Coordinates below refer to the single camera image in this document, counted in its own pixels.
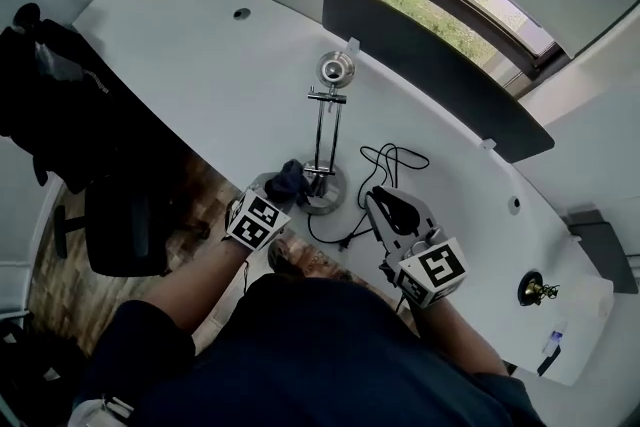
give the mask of lamp base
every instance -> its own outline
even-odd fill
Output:
[[[518,301],[520,306],[540,305],[543,281],[542,274],[537,271],[527,272],[518,286]]]
[[[313,167],[315,162],[310,160],[304,163],[304,167]],[[321,160],[318,167],[329,168],[329,162]],[[311,215],[327,215],[344,203],[347,195],[347,179],[342,170],[333,165],[333,175],[319,175],[304,172],[304,177],[311,185],[313,196],[309,196],[309,204],[301,205],[303,212]]]

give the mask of forearm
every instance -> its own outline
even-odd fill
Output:
[[[498,353],[446,299],[421,310],[411,305],[420,337],[470,374],[508,375]]]
[[[183,331],[193,333],[209,315],[250,251],[234,240],[165,277],[145,297]]]

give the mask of dark blue shirt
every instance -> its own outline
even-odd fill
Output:
[[[197,358],[154,306],[125,303],[80,400],[113,395],[130,425],[542,425],[523,384],[469,375],[365,288],[265,276]]]

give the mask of gray partition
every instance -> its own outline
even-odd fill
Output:
[[[638,284],[620,239],[599,210],[570,212],[564,221],[569,231],[580,237],[580,247],[593,262],[600,276],[613,282],[614,292],[638,293]]]
[[[513,163],[554,141],[511,95],[465,56],[380,0],[324,0],[322,25],[407,79]]]

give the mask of black cable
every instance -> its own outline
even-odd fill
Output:
[[[400,299],[400,302],[398,302],[398,306],[396,306],[396,315],[398,314],[398,312],[400,311],[400,306],[402,306],[402,303],[404,302],[404,295],[402,296],[402,298]]]
[[[406,153],[409,153],[411,155],[413,155],[414,157],[417,157],[418,159],[421,159],[423,161],[423,164],[421,165],[411,165],[403,160],[400,159],[400,157],[398,156],[398,151],[404,151]],[[373,157],[371,157],[370,155],[367,155],[366,152],[373,152],[375,153],[377,156],[375,158],[375,160],[373,160]],[[395,156],[390,157],[389,154],[394,152]],[[380,150],[376,150],[375,148],[372,148],[371,146],[361,146],[360,147],[360,155],[362,155],[365,159],[367,159],[369,162],[371,162],[374,165],[373,171],[371,172],[371,174],[365,178],[365,180],[362,182],[362,184],[360,185],[360,188],[358,189],[358,195],[356,196],[356,202],[358,204],[358,207],[361,210],[364,210],[364,200],[361,201],[361,197],[362,197],[362,191],[365,187],[365,185],[367,185],[367,183],[369,182],[369,180],[371,180],[376,172],[378,171],[378,169],[382,169],[382,171],[384,172],[384,179],[382,180],[381,183],[379,183],[378,185],[384,185],[387,183],[387,180],[391,181],[391,187],[398,187],[398,166],[402,165],[408,169],[415,169],[415,170],[421,170],[421,169],[426,169],[427,167],[429,167],[429,164],[431,163],[429,161],[429,159],[427,157],[425,157],[424,155],[421,155],[418,152],[415,152],[413,150],[409,150],[407,148],[403,148],[402,146],[396,146],[393,143],[387,143],[384,146],[382,146],[382,148],[380,148]],[[384,156],[384,165],[380,163],[380,158]],[[391,168],[391,164],[390,161],[394,162],[394,167],[393,169]],[[367,214],[363,214],[363,216],[360,218],[360,221],[358,221],[358,224],[356,224],[356,227],[351,230],[351,232],[349,234],[347,234],[345,237],[342,237],[341,239],[337,239],[337,240],[322,240],[319,237],[316,237],[316,235],[313,233],[313,230],[311,228],[311,216],[312,214],[309,214],[307,217],[307,228],[309,229],[309,234],[314,238],[314,240],[317,240],[318,242],[321,242],[323,244],[339,244],[341,246],[342,249],[346,249],[347,247],[349,247],[349,244],[351,243],[351,241],[353,239],[355,239],[356,237],[360,237],[361,235],[365,235],[371,231],[373,231],[373,228],[369,228],[367,230],[363,230],[361,232],[358,232],[358,228],[360,228],[360,225],[362,224],[362,222],[365,220],[365,218],[367,217]]]
[[[249,281],[249,260],[244,261],[244,292],[247,293],[247,282]]]

